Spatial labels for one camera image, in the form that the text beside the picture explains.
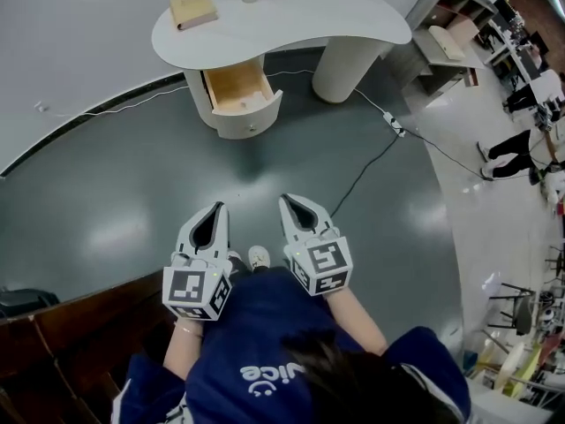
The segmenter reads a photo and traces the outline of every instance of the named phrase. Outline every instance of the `yellow book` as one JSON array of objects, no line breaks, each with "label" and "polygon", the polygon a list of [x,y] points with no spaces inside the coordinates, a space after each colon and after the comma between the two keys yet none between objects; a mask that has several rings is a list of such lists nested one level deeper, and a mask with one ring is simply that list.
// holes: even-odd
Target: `yellow book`
[{"label": "yellow book", "polygon": [[212,0],[171,0],[170,12],[179,30],[218,19]]}]

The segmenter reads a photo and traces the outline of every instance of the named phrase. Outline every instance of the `wall outlet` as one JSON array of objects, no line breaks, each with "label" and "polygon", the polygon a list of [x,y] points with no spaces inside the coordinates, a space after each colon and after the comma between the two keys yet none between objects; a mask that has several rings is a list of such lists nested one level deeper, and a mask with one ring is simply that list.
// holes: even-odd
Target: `wall outlet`
[{"label": "wall outlet", "polygon": [[44,112],[46,112],[47,110],[49,110],[49,106],[46,105],[46,104],[44,104],[42,101],[37,102],[37,103],[34,105],[34,108],[35,108],[37,111],[39,111],[40,113],[44,113]]}]

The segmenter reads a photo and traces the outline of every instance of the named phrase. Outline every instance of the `black pants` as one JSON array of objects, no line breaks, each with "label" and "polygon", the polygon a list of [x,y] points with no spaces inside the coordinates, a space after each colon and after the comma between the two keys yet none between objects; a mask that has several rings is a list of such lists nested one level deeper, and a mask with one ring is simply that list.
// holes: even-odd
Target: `black pants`
[{"label": "black pants", "polygon": [[247,276],[251,276],[255,273],[261,273],[268,270],[268,267],[264,265],[259,265],[259,267],[255,268],[253,272],[249,270],[249,268],[245,265],[243,261],[236,257],[230,257],[229,261],[233,264],[233,269],[231,270],[230,281],[232,284],[239,281],[241,278],[245,278]]},{"label": "black pants", "polygon": [[527,109],[528,107],[532,107],[538,103],[530,85],[526,85],[525,87],[518,89],[515,93],[510,95],[506,102],[508,103],[508,110],[510,113]]},{"label": "black pants", "polygon": [[491,148],[488,157],[494,160],[505,154],[517,154],[517,156],[506,165],[495,168],[493,170],[494,178],[509,178],[521,170],[535,167],[530,157],[530,131],[523,131]]}]

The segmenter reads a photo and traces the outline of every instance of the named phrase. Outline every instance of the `brick wall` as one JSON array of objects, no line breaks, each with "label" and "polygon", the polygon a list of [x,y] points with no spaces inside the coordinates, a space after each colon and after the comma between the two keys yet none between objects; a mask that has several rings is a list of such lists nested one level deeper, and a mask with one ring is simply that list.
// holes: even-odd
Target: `brick wall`
[{"label": "brick wall", "polygon": [[557,72],[565,72],[565,22],[547,0],[509,0],[520,12],[530,33],[539,32],[549,48],[546,61]]}]

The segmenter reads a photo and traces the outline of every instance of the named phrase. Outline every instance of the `bracelet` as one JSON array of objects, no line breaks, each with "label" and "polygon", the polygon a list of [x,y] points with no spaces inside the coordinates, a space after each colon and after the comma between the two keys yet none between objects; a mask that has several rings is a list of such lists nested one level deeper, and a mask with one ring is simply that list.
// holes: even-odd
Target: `bracelet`
[{"label": "bracelet", "polygon": [[202,338],[202,335],[199,335],[198,333],[196,333],[195,331],[192,331],[191,329],[187,329],[184,325],[181,325],[180,323],[178,323],[178,321],[175,322],[175,326],[179,327],[181,330],[186,331],[187,333],[195,336],[195,337],[199,337]]}]

